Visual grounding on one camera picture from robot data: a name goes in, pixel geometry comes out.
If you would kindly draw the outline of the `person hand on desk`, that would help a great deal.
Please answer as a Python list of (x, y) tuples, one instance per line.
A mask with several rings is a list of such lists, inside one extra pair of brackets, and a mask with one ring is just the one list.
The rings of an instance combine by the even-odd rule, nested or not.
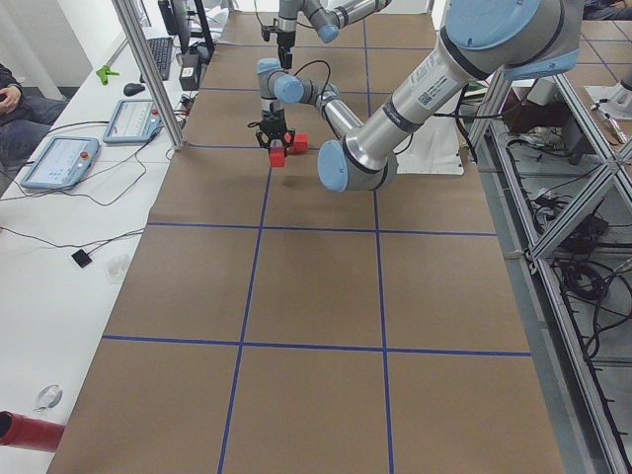
[(4, 99), (0, 103), (1, 115), (10, 114), (14, 109), (18, 107), (22, 97), (22, 92), (15, 85), (10, 85), (8, 87), (2, 88), (0, 90), (0, 94), (4, 97)]

